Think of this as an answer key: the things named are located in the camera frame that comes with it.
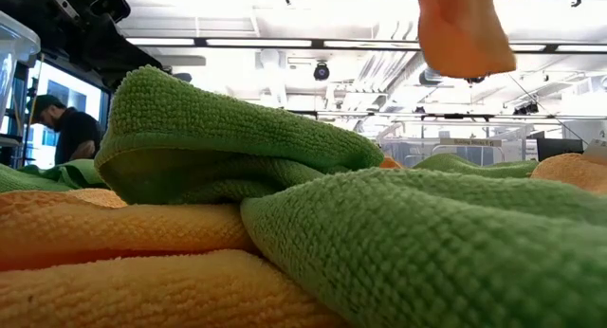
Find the towel fold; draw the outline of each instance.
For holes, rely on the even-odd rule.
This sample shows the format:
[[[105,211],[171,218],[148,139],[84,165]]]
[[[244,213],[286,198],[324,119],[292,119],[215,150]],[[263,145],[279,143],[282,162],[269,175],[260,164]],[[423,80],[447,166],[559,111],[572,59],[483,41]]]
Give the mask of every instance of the towel fold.
[[[383,160],[358,134],[201,91],[152,67],[131,72],[112,104],[95,162],[131,204],[239,202]]]
[[[607,194],[607,162],[590,161],[580,154],[547,158],[533,171],[531,178],[560,181],[583,190]]]
[[[257,251],[237,206],[112,209],[116,198],[104,192],[77,191],[80,199],[71,192],[0,194],[0,271],[217,249]]]
[[[244,251],[127,258],[0,274],[2,327],[344,327]]]
[[[418,163],[418,170],[463,173],[491,178],[529,177],[538,165],[537,161],[502,162],[479,166],[455,154],[433,155]]]
[[[29,165],[15,171],[0,165],[0,192],[69,191],[84,188],[107,188],[91,159],[70,161],[49,170]]]
[[[241,211],[265,256],[358,327],[607,322],[607,198],[573,186],[374,169]]]

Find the ceiling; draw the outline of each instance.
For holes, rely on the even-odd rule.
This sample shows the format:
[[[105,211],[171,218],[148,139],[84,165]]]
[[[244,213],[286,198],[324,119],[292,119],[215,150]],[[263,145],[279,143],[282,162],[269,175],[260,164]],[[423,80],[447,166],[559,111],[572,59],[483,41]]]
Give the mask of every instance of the ceiling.
[[[511,41],[607,43],[607,0],[495,0]],[[131,15],[119,23],[127,37],[261,37],[416,40],[417,0],[127,0]],[[470,87],[443,79],[420,85],[427,67],[419,53],[344,50],[282,50],[273,68],[260,51],[235,48],[145,48],[174,72],[192,74],[202,89],[293,110],[411,112],[510,112],[526,91],[547,101],[607,75],[607,56],[519,55],[518,70]],[[330,78],[313,71],[327,62]],[[357,120],[335,123],[354,129]],[[372,136],[389,121],[365,126]]]

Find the cable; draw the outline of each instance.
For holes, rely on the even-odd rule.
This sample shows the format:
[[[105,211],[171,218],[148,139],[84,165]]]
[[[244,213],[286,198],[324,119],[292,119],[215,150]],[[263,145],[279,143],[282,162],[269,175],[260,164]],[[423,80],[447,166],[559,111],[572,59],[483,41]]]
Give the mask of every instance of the cable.
[[[512,77],[511,74],[508,73],[508,77],[510,77],[510,79],[512,79],[512,81],[515,84],[517,84],[521,88],[521,90],[523,90],[523,92],[525,92],[532,100],[534,100],[550,117],[552,117],[555,121],[557,121],[560,125],[562,125],[563,128],[567,129],[575,137],[579,138],[582,142],[584,142],[584,144],[588,145],[588,142],[586,142],[583,138],[581,138],[573,130],[569,129],[569,127],[567,127],[563,121],[561,121],[560,119],[558,119],[554,115],[552,115],[545,107],[543,107],[543,105],[535,97],[531,96],[531,94],[528,93],[527,90],[525,90],[524,87],[519,82],[517,82],[514,77]]]

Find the security camera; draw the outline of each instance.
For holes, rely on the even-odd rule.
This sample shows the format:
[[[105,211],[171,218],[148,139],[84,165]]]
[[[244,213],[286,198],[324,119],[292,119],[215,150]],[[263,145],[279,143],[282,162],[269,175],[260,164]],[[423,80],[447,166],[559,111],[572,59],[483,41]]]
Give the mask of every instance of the security camera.
[[[319,62],[314,69],[314,79],[317,81],[326,81],[329,79],[329,67],[326,63]]]

